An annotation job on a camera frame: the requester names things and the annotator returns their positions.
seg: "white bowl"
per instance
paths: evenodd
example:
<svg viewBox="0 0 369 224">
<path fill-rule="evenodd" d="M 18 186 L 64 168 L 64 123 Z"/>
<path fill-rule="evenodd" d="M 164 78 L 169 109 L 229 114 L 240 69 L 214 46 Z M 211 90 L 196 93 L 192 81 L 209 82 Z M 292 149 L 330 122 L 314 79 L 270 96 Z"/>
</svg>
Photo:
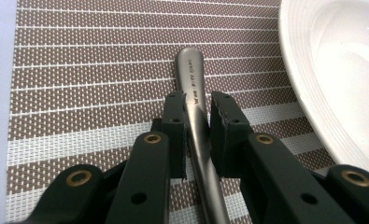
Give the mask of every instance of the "white bowl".
<svg viewBox="0 0 369 224">
<path fill-rule="evenodd" d="M 369 0 L 282 0 L 279 37 L 323 145 L 337 163 L 369 171 Z"/>
</svg>

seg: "silver handle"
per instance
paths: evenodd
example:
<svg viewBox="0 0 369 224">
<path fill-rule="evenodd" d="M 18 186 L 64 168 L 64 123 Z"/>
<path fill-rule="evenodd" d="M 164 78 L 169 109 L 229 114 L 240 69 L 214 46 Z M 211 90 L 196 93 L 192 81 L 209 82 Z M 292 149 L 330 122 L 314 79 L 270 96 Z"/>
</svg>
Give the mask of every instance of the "silver handle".
<svg viewBox="0 0 369 224">
<path fill-rule="evenodd" d="M 176 57 L 176 67 L 177 88 L 186 93 L 192 168 L 206 223 L 229 223 L 219 177 L 210 159 L 204 57 L 198 49 L 183 49 Z"/>
</svg>

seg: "striped placemat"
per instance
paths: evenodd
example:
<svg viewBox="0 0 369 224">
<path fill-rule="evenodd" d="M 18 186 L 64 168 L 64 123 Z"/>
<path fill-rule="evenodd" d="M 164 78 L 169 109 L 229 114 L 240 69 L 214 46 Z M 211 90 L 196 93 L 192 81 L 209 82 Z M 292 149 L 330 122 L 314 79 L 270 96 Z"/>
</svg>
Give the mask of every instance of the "striped placemat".
<svg viewBox="0 0 369 224">
<path fill-rule="evenodd" d="M 279 0 L 19 0 L 7 158 L 7 221 L 26 218 L 74 164 L 128 158 L 175 90 L 174 57 L 205 56 L 206 94 L 231 94 L 256 132 L 305 167 L 334 164 L 299 106 L 277 34 Z M 232 223 L 250 223 L 239 180 L 221 182 Z M 172 180 L 170 223 L 202 223 L 192 168 Z"/>
</svg>

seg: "brown placemat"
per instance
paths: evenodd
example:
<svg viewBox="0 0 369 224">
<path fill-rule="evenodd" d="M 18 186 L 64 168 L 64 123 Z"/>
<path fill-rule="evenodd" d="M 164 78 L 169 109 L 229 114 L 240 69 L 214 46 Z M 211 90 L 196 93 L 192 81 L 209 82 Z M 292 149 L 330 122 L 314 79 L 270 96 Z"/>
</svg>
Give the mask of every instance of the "brown placemat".
<svg viewBox="0 0 369 224">
<path fill-rule="evenodd" d="M 256 132 L 307 167 L 334 164 L 298 105 L 277 34 L 278 0 L 19 0 L 7 159 L 7 221 L 29 215 L 63 169 L 128 158 L 175 90 L 175 55 L 205 55 L 206 93 L 230 93 Z M 172 180 L 170 223 L 203 222 L 192 169 Z M 230 220 L 250 223 L 237 179 Z"/>
</svg>

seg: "brass screw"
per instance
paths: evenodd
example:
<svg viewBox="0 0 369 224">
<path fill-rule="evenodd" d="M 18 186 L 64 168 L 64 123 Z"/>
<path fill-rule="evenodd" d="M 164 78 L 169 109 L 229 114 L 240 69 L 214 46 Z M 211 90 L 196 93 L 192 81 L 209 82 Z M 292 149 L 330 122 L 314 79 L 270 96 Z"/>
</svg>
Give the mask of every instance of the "brass screw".
<svg viewBox="0 0 369 224">
<path fill-rule="evenodd" d="M 75 179 L 76 175 L 83 175 L 79 180 Z M 78 170 L 67 177 L 65 183 L 70 187 L 78 187 L 84 185 L 91 179 L 92 173 L 87 170 Z"/>
<path fill-rule="evenodd" d="M 266 134 L 259 134 L 256 136 L 256 139 L 266 145 L 274 143 L 274 139 Z"/>
<path fill-rule="evenodd" d="M 161 137 L 158 134 L 149 134 L 144 138 L 144 141 L 148 144 L 155 144 L 161 141 Z"/>
<path fill-rule="evenodd" d="M 369 187 L 369 178 L 359 172 L 345 170 L 341 173 L 341 175 L 344 177 L 344 179 L 354 185 L 363 188 Z"/>
</svg>

